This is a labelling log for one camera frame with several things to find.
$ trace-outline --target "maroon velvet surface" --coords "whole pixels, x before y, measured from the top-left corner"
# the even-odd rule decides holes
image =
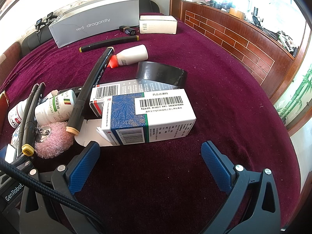
[[[50,40],[24,57],[4,88],[12,108],[24,100],[35,83],[45,82],[46,93],[83,85],[104,49],[79,53],[79,47],[124,36],[118,30],[93,36],[58,49]],[[300,172],[288,133],[256,80],[223,48],[178,22],[176,35],[141,34],[149,61],[188,71],[185,91],[197,121],[187,137],[101,148],[100,158],[78,201],[98,213],[109,233],[198,233],[226,198],[218,190],[200,155],[211,140],[234,164],[273,172],[280,199],[282,224],[299,197]],[[107,68],[101,83],[133,79],[136,65]],[[6,120],[1,147],[14,129]],[[82,147],[75,143],[52,160],[36,159],[50,171],[68,163]]]

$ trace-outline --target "black braided cable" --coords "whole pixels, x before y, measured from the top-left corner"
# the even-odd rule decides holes
[[[18,182],[21,182],[26,187],[29,187],[33,189],[34,191],[51,198],[52,200],[55,200],[56,202],[65,205],[66,207],[71,208],[72,210],[75,210],[84,216],[92,219],[99,225],[99,228],[103,233],[106,233],[104,231],[104,225],[100,217],[94,213],[91,209],[87,208],[85,205],[63,195],[62,193],[55,191],[48,186],[42,184],[38,180],[28,176],[27,174],[23,173],[19,169],[17,169],[15,166],[7,163],[3,159],[0,158],[0,170],[2,170],[4,173],[6,173],[11,178],[17,180]]]

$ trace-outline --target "white pill bottle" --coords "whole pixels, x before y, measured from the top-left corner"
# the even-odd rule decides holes
[[[68,120],[76,99],[74,91],[68,90],[38,105],[35,109],[38,127]]]
[[[17,128],[18,125],[21,124],[27,99],[19,102],[16,106],[14,106],[7,115],[10,125],[14,128]]]

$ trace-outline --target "medicine box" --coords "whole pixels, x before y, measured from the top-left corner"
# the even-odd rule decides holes
[[[140,33],[177,33],[177,20],[173,16],[140,16]]]
[[[120,26],[137,26],[138,21],[138,0],[93,0],[65,11],[49,29],[60,48]]]
[[[184,89],[106,97],[101,130],[112,145],[187,136],[196,117]]]
[[[98,84],[92,89],[90,107],[97,117],[102,117],[103,101],[107,96],[172,89],[178,89],[178,87],[143,79]]]

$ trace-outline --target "white small box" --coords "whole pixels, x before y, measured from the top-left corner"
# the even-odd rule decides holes
[[[177,33],[177,20],[173,16],[140,16],[140,33]]]

